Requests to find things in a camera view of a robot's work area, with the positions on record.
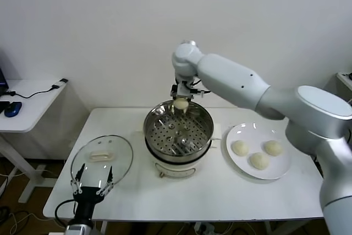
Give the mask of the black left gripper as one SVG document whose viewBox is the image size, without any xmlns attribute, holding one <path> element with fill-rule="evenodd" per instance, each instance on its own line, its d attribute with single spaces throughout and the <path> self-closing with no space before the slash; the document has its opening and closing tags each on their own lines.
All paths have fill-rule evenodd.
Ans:
<svg viewBox="0 0 352 235">
<path fill-rule="evenodd" d="M 77 171 L 75 177 L 70 181 L 73 190 L 74 200 L 78 203 L 74 218 L 76 220 L 91 220 L 96 204 L 104 200 L 104 197 L 113 189 L 113 168 L 109 169 L 107 181 L 102 188 L 99 187 L 82 187 L 81 177 L 85 169 L 83 163 Z"/>
</svg>

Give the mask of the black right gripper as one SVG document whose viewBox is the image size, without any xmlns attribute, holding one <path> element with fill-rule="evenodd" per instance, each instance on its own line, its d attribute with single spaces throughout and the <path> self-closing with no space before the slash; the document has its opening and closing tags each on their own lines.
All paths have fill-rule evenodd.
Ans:
<svg viewBox="0 0 352 235">
<path fill-rule="evenodd" d="M 189 109 L 191 100 L 194 98 L 194 89 L 192 87 L 193 80 L 175 80 L 175 84 L 172 85 L 170 96 L 173 98 L 173 107 L 177 107 L 178 98 L 185 98 L 186 104 L 184 108 L 184 113 L 187 113 Z"/>
</svg>

